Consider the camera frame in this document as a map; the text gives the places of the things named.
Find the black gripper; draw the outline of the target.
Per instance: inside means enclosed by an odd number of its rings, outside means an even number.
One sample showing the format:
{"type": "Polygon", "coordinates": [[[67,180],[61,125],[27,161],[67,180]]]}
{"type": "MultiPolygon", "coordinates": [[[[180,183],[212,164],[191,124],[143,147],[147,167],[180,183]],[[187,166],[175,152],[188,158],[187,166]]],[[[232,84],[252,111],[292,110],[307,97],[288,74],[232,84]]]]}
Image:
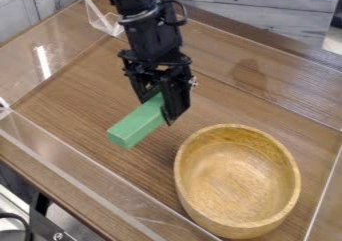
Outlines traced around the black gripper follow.
{"type": "Polygon", "coordinates": [[[163,117],[171,125],[188,110],[190,90],[196,84],[191,72],[191,58],[171,50],[157,59],[139,59],[131,50],[121,50],[123,71],[140,103],[145,103],[159,92],[163,95],[163,117]]]}

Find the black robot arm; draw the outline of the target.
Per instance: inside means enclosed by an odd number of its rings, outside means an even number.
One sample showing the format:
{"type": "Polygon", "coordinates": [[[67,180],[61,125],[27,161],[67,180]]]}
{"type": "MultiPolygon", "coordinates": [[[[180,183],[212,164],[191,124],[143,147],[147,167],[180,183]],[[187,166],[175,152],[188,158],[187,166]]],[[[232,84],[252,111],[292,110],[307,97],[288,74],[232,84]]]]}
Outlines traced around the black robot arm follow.
{"type": "Polygon", "coordinates": [[[191,106],[191,58],[182,52],[180,27],[187,17],[176,0],[109,0],[129,47],[119,51],[123,71],[140,102],[160,95],[161,114],[174,123],[191,106]]]}

